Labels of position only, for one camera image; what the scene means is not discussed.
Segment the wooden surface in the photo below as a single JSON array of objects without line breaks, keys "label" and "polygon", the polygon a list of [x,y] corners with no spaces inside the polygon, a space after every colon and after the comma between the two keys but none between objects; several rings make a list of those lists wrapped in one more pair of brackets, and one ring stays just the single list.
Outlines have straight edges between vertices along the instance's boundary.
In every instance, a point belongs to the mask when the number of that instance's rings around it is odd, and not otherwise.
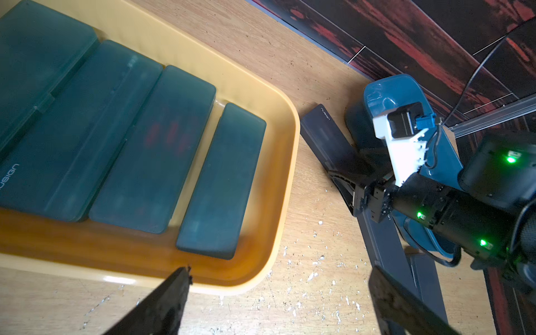
[{"label": "wooden surface", "polygon": [[[346,64],[245,1],[135,2],[281,88],[300,115],[323,103],[349,137],[344,110],[368,82]],[[464,255],[455,269],[437,268],[449,323],[463,334],[494,333],[483,275],[470,261]],[[357,221],[300,139],[270,276],[239,296],[190,294],[180,334],[378,333],[370,270]],[[149,292],[0,269],[0,334],[99,334]]]}]

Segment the yellow tray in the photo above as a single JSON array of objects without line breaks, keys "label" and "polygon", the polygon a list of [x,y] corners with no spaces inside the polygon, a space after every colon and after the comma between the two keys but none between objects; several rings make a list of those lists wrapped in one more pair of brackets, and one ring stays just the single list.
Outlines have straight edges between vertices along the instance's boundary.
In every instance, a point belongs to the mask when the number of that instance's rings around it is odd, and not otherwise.
[{"label": "yellow tray", "polygon": [[[0,2],[0,16],[17,0]],[[216,102],[165,233],[154,235],[85,221],[66,223],[0,209],[0,266],[74,278],[156,287],[191,265],[193,292],[230,295],[253,288],[276,258],[288,206],[300,124],[279,89],[188,34],[124,0],[38,0],[164,65],[217,88]],[[186,211],[218,119],[233,102],[266,121],[266,133],[235,257],[222,260],[177,250]]]}]

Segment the plastic storage box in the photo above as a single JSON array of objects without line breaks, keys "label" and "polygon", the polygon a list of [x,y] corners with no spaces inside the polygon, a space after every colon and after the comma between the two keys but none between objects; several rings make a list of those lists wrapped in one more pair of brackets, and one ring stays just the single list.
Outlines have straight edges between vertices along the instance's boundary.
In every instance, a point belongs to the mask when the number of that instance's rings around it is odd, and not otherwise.
[{"label": "plastic storage box", "polygon": [[[16,2],[0,2],[0,15]],[[246,68],[128,1],[38,2],[94,27],[106,39],[214,85],[217,93],[164,233],[144,233],[89,220],[73,224],[0,209],[0,266],[74,278],[126,278],[135,285],[155,287],[178,267],[191,265],[191,291],[219,295],[244,292],[263,280],[279,249],[300,134],[297,112],[288,97]],[[233,259],[223,260],[177,250],[175,242],[228,102],[266,121],[266,131],[236,252]]]},{"label": "plastic storage box", "polygon": [[0,18],[0,160],[98,44],[89,25],[32,1]]},{"label": "plastic storage box", "polygon": [[104,41],[0,163],[0,171],[15,170],[0,206],[62,221],[84,218],[162,70]]}]

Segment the wood shavings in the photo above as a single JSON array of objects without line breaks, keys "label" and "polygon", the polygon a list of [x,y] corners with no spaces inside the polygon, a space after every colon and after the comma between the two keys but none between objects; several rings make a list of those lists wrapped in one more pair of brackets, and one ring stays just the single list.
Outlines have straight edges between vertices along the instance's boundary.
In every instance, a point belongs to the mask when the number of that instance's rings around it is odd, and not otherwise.
[{"label": "wood shavings", "polygon": [[311,281],[314,277],[318,277],[318,272],[311,272],[307,281]]}]

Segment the black cable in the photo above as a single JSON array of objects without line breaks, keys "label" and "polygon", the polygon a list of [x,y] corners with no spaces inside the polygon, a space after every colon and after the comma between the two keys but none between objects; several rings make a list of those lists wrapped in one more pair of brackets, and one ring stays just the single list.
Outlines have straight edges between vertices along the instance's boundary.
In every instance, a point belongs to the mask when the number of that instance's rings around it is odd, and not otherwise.
[{"label": "black cable", "polygon": [[[402,229],[404,229],[404,231],[406,232],[407,236],[409,238],[411,238],[411,240],[413,241],[413,243],[415,243],[415,245],[417,246],[417,248],[419,250],[421,250],[422,252],[424,252],[426,255],[428,255],[429,257],[431,257],[434,261],[436,261],[437,263],[441,264],[441,265],[444,265],[446,267],[455,267],[456,265],[460,264],[460,260],[461,260],[461,247],[457,244],[455,244],[454,246],[454,252],[453,252],[453,255],[452,255],[452,259],[449,261],[449,260],[446,260],[446,259],[442,259],[442,258],[439,258],[437,257],[436,255],[432,254],[430,251],[426,250],[423,246],[421,246],[412,236],[411,234],[407,231],[406,229],[406,221],[409,221],[409,218],[407,218],[406,220],[404,220],[404,222],[402,223]],[[402,233],[400,232],[400,228],[398,227],[398,225],[394,222],[394,225],[396,226],[397,230],[398,230],[398,233],[404,237],[402,235]]]},{"label": "black cable", "polygon": [[507,253],[506,253],[507,264],[510,264],[510,265],[513,266],[513,261],[512,261],[513,249],[516,246],[517,237],[519,236],[519,231],[521,230],[520,229],[521,228],[521,221],[523,220],[523,217],[525,216],[525,214],[529,210],[529,208],[534,204],[536,204],[536,198],[532,199],[529,203],[527,203],[523,207],[523,209],[521,210],[519,215],[517,216],[516,223],[513,226],[512,237],[510,238],[510,245],[509,245],[509,247],[507,249]]},{"label": "black cable", "polygon": [[515,31],[517,31],[518,29],[520,29],[521,27],[523,27],[524,25],[526,25],[527,23],[529,23],[530,21],[533,21],[535,20],[536,17],[533,17],[532,19],[529,19],[523,23],[521,23],[519,26],[515,27],[514,29],[512,29],[511,31],[509,31],[505,36],[501,37],[501,39],[499,40],[499,42],[495,45],[495,47],[490,51],[488,52],[488,54],[486,55],[486,57],[482,60],[482,62],[480,62],[480,64],[478,65],[478,67],[473,71],[473,74],[471,75],[471,77],[469,78],[469,81],[467,82],[467,84],[465,84],[465,88],[464,90],[461,92],[461,95],[460,95],[460,98],[458,99],[458,102],[456,103],[456,105],[454,106],[454,108],[452,108],[452,110],[450,111],[450,113],[446,116],[446,118],[439,122],[439,124],[437,125],[437,128],[434,132],[434,134],[432,135],[432,137],[430,137],[430,141],[432,140],[432,138],[434,136],[436,136],[436,140],[434,141],[434,144],[433,144],[433,148],[432,148],[432,152],[434,153],[434,164],[429,166],[428,165],[428,162],[425,162],[425,165],[427,168],[429,169],[432,169],[434,167],[437,166],[437,145],[439,144],[439,137],[441,136],[441,133],[443,132],[443,125],[447,122],[448,119],[450,119],[450,117],[452,115],[454,115],[454,113],[456,112],[456,109],[460,106],[462,100],[463,100],[463,97],[465,96],[465,93],[467,93],[467,91],[469,90],[469,87],[471,85],[471,83],[473,83],[473,80],[474,78],[477,76],[478,72],[484,67],[484,64],[491,58],[491,56],[493,56],[493,54],[497,51],[497,49],[506,41],[506,39],[511,35],[513,34]]},{"label": "black cable", "polygon": [[434,141],[434,144],[433,144],[433,147],[432,147],[432,152],[434,153],[434,163],[432,165],[429,165],[428,160],[425,161],[425,166],[427,168],[429,168],[430,170],[437,166],[437,161],[438,161],[438,159],[437,159],[437,144],[439,144],[439,139],[441,138],[442,133],[443,133],[443,128],[440,125],[437,125],[436,131],[434,132],[432,137],[430,137],[430,141],[431,141],[432,138],[435,136],[435,141]]}]

